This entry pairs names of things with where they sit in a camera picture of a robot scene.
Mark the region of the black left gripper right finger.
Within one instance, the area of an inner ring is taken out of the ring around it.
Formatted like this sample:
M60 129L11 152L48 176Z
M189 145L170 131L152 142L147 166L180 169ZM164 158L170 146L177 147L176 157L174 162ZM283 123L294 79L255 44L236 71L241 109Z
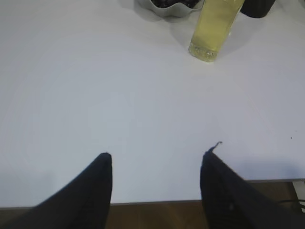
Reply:
M264 196L209 148L202 158L202 206L211 229L303 229L304 213L295 213Z

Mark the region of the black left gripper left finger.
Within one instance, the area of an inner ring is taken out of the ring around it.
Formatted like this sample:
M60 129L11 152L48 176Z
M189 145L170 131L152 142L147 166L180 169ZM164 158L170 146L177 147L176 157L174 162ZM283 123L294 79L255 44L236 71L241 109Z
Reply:
M99 154L74 180L3 229L103 229L112 197L112 156Z

